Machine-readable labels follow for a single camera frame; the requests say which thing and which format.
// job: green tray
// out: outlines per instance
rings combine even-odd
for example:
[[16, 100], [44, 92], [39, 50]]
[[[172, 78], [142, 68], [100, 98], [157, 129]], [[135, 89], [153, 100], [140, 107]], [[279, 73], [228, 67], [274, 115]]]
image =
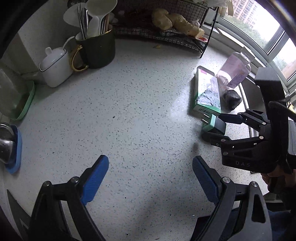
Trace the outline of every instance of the green tray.
[[19, 117], [16, 118], [16, 119], [11, 118], [11, 119], [14, 120], [14, 121], [18, 121], [18, 120], [21, 120], [21, 119], [24, 118], [24, 116], [26, 115], [26, 113], [27, 113], [27, 111], [28, 111], [28, 109], [29, 109], [29, 107], [30, 107], [30, 105], [31, 105], [31, 102], [32, 102], [32, 100], [33, 100], [33, 97], [34, 97], [34, 95], [35, 95], [36, 87], [35, 87], [34, 81], [32, 81], [32, 80], [27, 81], [27, 86], [28, 86], [28, 88], [30, 89], [30, 95], [29, 95], [29, 98], [28, 98], [28, 100], [27, 100], [27, 102], [26, 102], [26, 104], [25, 104], [25, 107], [24, 107], [23, 111], [22, 111], [21, 114], [19, 115]]

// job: building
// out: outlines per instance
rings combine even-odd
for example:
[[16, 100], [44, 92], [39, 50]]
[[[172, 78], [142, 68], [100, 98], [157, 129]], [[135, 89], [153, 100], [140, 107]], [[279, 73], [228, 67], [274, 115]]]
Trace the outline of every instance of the building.
[[255, 0], [232, 0], [232, 3], [233, 16], [253, 28], [256, 24], [255, 12], [259, 3]]
[[286, 79], [289, 79], [296, 70], [296, 60], [288, 64], [283, 70], [282, 73], [285, 76]]

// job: dark green mug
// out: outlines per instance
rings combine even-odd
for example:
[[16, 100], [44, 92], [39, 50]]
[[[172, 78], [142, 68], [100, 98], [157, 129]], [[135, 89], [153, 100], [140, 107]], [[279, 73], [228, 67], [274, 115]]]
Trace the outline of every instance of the dark green mug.
[[[78, 45], [71, 60], [71, 67], [76, 72], [84, 71], [87, 68], [104, 67], [110, 64], [115, 57], [115, 36], [112, 29], [89, 39], [82, 39], [81, 33], [79, 33], [75, 40]], [[74, 59], [78, 52], [84, 63], [80, 68], [74, 66]]]

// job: food package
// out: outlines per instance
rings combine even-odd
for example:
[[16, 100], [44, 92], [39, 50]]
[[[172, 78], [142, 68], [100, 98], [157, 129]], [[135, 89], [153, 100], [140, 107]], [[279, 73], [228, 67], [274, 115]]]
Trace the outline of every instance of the food package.
[[221, 103], [217, 78], [197, 67], [194, 84], [193, 110], [206, 115], [221, 114]]
[[169, 30], [173, 24], [167, 15], [168, 11], [165, 9], [154, 9], [152, 12], [152, 23], [161, 30]]

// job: plastic bottle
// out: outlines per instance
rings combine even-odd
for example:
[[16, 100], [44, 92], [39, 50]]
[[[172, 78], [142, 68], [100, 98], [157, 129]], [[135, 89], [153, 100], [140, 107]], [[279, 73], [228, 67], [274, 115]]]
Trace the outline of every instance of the plastic bottle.
[[220, 95], [229, 88], [234, 89], [251, 72], [251, 65], [255, 56], [243, 47], [241, 52], [233, 52], [216, 74]]
[[29, 98], [26, 81], [0, 62], [0, 112], [17, 119]]

